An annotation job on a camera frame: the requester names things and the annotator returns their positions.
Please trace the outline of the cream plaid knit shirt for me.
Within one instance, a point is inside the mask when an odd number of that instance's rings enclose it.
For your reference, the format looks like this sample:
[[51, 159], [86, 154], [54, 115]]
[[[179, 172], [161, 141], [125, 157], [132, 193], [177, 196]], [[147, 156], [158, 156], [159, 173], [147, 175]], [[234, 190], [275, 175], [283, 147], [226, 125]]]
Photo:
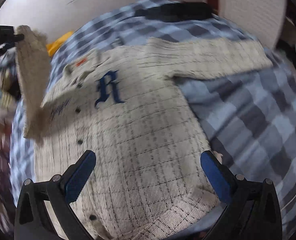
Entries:
[[[259, 41], [226, 38], [92, 49], [48, 88], [44, 38], [21, 25], [16, 67], [24, 137], [34, 142], [36, 182], [24, 185], [18, 217], [28, 238], [165, 239], [218, 203], [200, 155], [209, 142], [174, 78], [215, 79], [270, 67]], [[86, 150], [96, 165], [78, 199], [61, 177]]]

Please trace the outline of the pile of clothes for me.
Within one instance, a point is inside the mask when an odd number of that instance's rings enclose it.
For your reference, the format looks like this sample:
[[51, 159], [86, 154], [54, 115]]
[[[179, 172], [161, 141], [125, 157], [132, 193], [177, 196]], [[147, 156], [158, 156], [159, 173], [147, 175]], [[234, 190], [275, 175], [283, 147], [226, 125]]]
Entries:
[[16, 50], [12, 48], [0, 57], [0, 122], [12, 123], [20, 99]]

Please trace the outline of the yellow paper envelope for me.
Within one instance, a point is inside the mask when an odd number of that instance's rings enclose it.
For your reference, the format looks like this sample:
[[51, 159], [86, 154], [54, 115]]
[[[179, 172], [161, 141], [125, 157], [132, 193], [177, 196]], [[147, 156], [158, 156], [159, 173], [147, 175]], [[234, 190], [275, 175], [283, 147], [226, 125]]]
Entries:
[[64, 44], [64, 42], [66, 42], [68, 38], [70, 38], [73, 35], [73, 33], [74, 33], [73, 31], [69, 31], [64, 35], [62, 35], [61, 37], [59, 37], [56, 41], [47, 44], [46, 48], [47, 48], [48, 55], [50, 57], [53, 57], [54, 54], [59, 50], [59, 48]]

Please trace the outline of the blue checkered bed cover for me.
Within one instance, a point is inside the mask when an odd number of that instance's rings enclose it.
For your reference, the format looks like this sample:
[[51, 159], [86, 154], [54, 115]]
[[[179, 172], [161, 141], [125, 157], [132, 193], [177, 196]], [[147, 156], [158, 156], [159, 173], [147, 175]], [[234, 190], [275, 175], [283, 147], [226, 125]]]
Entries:
[[[144, 43], [149, 37], [169, 41], [250, 35], [218, 17], [167, 23], [136, 17], [136, 11], [166, 0], [141, 0], [89, 21], [59, 49], [51, 65], [50, 84], [65, 63], [91, 48], [115, 43]], [[179, 87], [196, 113], [211, 147], [223, 154], [234, 173], [252, 181], [271, 178], [281, 208], [283, 239], [296, 239], [296, 79], [287, 63], [270, 50], [273, 66], [256, 73], [209, 81], [183, 80]]]

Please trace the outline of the black garment on bed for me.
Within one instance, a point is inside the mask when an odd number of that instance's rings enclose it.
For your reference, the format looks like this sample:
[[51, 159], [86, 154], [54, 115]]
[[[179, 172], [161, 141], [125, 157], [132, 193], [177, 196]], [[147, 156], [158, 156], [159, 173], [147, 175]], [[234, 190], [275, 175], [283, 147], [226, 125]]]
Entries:
[[162, 22], [203, 21], [213, 17], [213, 9], [204, 2], [168, 3], [149, 9], [138, 9], [134, 17]]

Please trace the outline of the white louvered wardrobe door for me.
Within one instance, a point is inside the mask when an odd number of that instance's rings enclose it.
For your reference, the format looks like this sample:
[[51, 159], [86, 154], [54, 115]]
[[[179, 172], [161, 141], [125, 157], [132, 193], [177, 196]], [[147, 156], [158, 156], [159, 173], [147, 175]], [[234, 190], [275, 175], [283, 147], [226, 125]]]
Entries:
[[284, 25], [287, 0], [219, 0], [219, 16], [274, 49]]

